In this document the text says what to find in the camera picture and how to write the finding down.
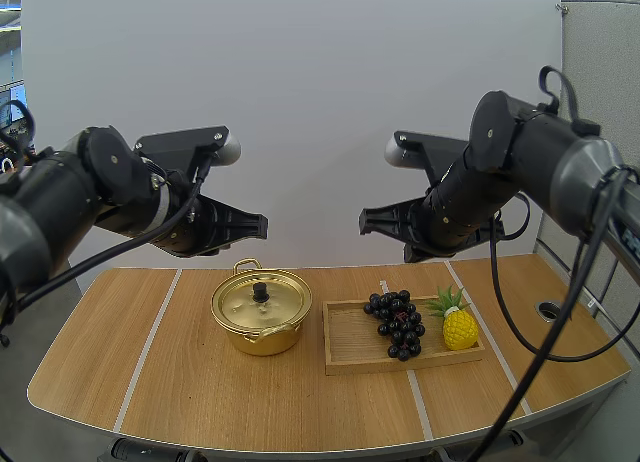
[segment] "white line on table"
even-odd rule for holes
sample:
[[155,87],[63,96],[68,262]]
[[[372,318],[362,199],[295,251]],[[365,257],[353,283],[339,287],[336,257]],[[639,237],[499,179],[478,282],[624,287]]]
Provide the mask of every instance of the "white line on table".
[[131,397],[133,397],[133,391],[136,389],[136,384],[138,383],[138,378],[140,377],[140,372],[142,372],[142,367],[144,366],[144,361],[147,359],[147,354],[149,354],[149,349],[151,348],[151,343],[153,342],[153,338],[158,331],[158,327],[160,326],[160,322],[162,321],[162,317],[164,316],[167,307],[169,306],[169,301],[171,300],[171,296],[173,295],[173,291],[178,284],[178,279],[180,279],[180,275],[182,274],[182,269],[178,269],[176,271],[176,275],[173,277],[173,282],[171,282],[171,287],[169,287],[169,291],[160,306],[160,310],[158,310],[158,315],[156,315],[156,320],[153,321],[153,325],[151,326],[151,330],[149,331],[149,335],[147,336],[147,341],[144,343],[144,347],[142,347],[142,352],[140,353],[140,357],[138,357],[138,363],[136,364],[136,368],[133,371],[133,375],[131,375],[131,381],[129,382],[129,387],[127,388],[127,392],[124,395],[124,400],[122,401],[122,405],[120,406],[120,412],[118,413],[118,418],[116,419],[116,423],[113,426],[113,431],[116,433],[120,432],[122,428],[122,422],[124,421],[124,416],[127,415],[127,409],[129,408],[129,402],[131,402]]
[[[387,285],[386,280],[380,281],[380,287],[382,287],[382,292],[384,294],[389,292],[389,286]],[[433,440],[433,432],[431,431],[429,416],[427,415],[427,409],[424,406],[424,400],[422,399],[422,393],[420,392],[416,373],[413,370],[407,370],[407,378],[409,379],[409,386],[411,387],[413,400],[416,403],[416,410],[418,411],[418,417],[420,418],[420,425],[422,425],[424,440]]]
[[[458,288],[464,289],[464,287],[462,287],[462,281],[458,277],[458,274],[456,274],[456,271],[453,270],[453,267],[451,267],[451,263],[448,260],[446,260],[444,262],[444,265],[446,265],[447,269],[449,269],[449,273],[451,274],[451,277],[453,278],[455,283],[458,285]],[[500,347],[498,347],[498,343],[493,338],[493,335],[491,334],[489,327],[487,327],[487,324],[482,318],[482,315],[480,315],[480,311],[476,307],[476,304],[473,303],[473,300],[471,300],[471,295],[469,295],[469,292],[466,289],[464,289],[464,296],[467,299],[467,302],[469,302],[469,307],[471,308],[473,315],[476,316],[476,319],[478,320],[480,327],[482,327],[482,330],[487,336],[487,339],[489,339],[489,345],[491,345],[491,348],[495,352],[496,357],[498,357],[498,362],[500,362],[500,365],[502,366],[502,370],[504,371],[504,374],[507,376],[507,379],[509,380],[511,387],[515,390],[515,388],[518,386],[518,382],[516,381],[516,378],[514,377],[513,372],[511,371],[511,367],[509,367],[509,364],[507,363],[507,360],[504,358],[504,355],[502,355],[502,352],[500,351]],[[529,415],[533,413],[531,411],[531,407],[529,407],[529,403],[524,397],[520,401],[520,405],[522,406],[522,410],[524,410],[525,415]]]

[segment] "wooden table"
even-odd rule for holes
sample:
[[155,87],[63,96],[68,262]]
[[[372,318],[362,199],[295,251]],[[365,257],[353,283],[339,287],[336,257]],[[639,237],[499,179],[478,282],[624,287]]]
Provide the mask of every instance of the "wooden table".
[[[563,300],[567,288],[536,255],[501,258],[499,264],[513,317],[539,344],[550,324],[534,305]],[[314,297],[302,338],[282,354],[253,357],[235,350],[211,315],[211,295],[230,270],[108,270],[58,334],[28,398],[80,424],[216,449],[224,457],[250,458],[244,451],[276,459],[283,452],[353,455],[348,449],[407,453],[481,433],[532,359],[500,314],[488,260],[292,272],[307,281]],[[381,291],[381,281],[414,295],[464,285],[485,326],[485,358],[416,371],[325,376],[322,302],[364,300]],[[607,340],[578,307],[554,352],[577,355]],[[586,403],[629,370],[615,348],[585,362],[547,362],[512,423]]]

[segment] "gray floor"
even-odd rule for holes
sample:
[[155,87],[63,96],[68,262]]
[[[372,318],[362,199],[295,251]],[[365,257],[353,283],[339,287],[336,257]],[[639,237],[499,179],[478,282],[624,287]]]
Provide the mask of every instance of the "gray floor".
[[5,330],[11,345],[0,347],[0,447],[15,462],[95,461],[111,441],[45,414],[27,400],[31,377],[79,300],[77,284],[69,283]]

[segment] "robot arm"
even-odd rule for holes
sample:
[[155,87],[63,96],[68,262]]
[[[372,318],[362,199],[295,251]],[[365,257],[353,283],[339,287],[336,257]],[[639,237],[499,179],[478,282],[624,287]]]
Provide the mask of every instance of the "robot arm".
[[[190,200],[196,177],[202,183],[210,166],[239,156],[226,127],[143,137],[134,151],[113,127],[92,127],[58,152],[45,149],[30,169],[0,174],[0,327],[12,319],[3,296],[47,282],[94,224],[129,237],[149,234]],[[190,205],[154,245],[192,257],[267,237],[263,215],[201,194]]]
[[[546,90],[544,68],[540,85]],[[425,170],[425,197],[364,209],[360,233],[379,232],[405,242],[405,262],[451,257],[489,240],[489,219],[524,191],[567,233],[589,240],[598,208],[609,191],[603,181],[623,165],[600,126],[557,115],[558,99],[534,107],[504,92],[478,104],[469,141],[400,131],[385,152],[392,165]],[[498,239],[504,236],[496,222]],[[640,283],[640,187],[628,181],[616,203],[605,242]]]

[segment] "white wall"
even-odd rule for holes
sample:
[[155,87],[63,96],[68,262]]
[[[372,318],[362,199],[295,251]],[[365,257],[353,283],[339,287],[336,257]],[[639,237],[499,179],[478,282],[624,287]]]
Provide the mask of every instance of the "white wall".
[[[240,161],[212,171],[204,193],[268,216],[268,241],[187,261],[144,247],[112,266],[399,263],[402,244],[358,235],[362,207],[427,186],[424,174],[385,164],[385,143],[397,129],[466,138],[489,90],[542,100],[538,70],[560,63],[557,2],[23,0],[37,144],[62,147],[106,124],[130,145],[217,124],[242,142]],[[524,217],[517,203],[505,214],[514,229]],[[501,250],[530,252],[539,219]],[[121,240],[94,229],[71,262]]]

